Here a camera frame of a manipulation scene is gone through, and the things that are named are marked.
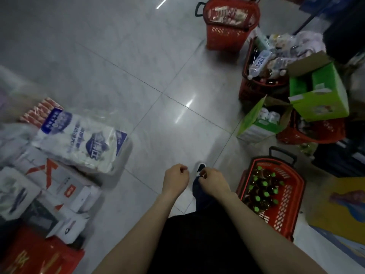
person's right hand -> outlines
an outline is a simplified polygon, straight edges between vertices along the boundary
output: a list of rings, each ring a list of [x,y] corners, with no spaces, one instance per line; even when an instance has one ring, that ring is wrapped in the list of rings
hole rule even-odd
[[[232,193],[223,174],[217,169],[205,167],[200,176],[199,183],[203,190],[215,199],[221,200],[226,194]]]

person's left hand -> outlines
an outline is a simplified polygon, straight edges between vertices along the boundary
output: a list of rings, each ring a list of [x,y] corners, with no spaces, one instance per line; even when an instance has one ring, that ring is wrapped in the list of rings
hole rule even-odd
[[[177,199],[189,183],[189,170],[183,164],[176,164],[165,172],[162,194]]]

black handle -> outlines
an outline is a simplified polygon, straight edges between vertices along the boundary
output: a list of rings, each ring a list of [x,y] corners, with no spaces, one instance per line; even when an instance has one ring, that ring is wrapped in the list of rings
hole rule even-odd
[[[288,157],[291,157],[293,159],[293,162],[290,164],[291,166],[294,166],[295,163],[296,163],[296,161],[297,161],[297,159],[298,159],[298,157],[296,155],[294,155],[294,154],[292,154],[292,153],[290,153],[290,152],[288,152],[288,151],[286,151],[286,150],[284,150],[282,148],[276,147],[276,146],[271,146],[269,148],[269,156],[270,157],[272,157],[272,155],[271,155],[271,151],[272,150],[277,151],[277,152],[281,152],[281,153],[287,155]]]
[[[205,5],[206,3],[204,2],[199,2],[197,5],[196,5],[196,8],[195,8],[195,17],[202,17],[203,14],[198,14],[198,9],[201,5]]]

black and white sneaker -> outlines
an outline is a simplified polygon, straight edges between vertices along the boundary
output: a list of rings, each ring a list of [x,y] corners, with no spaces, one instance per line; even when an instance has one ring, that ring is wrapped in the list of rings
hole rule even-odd
[[[196,172],[196,175],[200,176],[200,171],[202,171],[205,167],[207,167],[207,165],[204,162],[199,162],[198,163],[198,171]]]

pants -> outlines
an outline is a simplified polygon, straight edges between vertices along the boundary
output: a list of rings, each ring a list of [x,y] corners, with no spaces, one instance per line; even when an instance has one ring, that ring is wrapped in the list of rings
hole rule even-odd
[[[202,186],[199,183],[199,176],[195,178],[193,182],[193,196],[196,200],[196,211],[200,211],[206,209],[214,204],[217,204],[217,201],[210,195],[206,194]]]

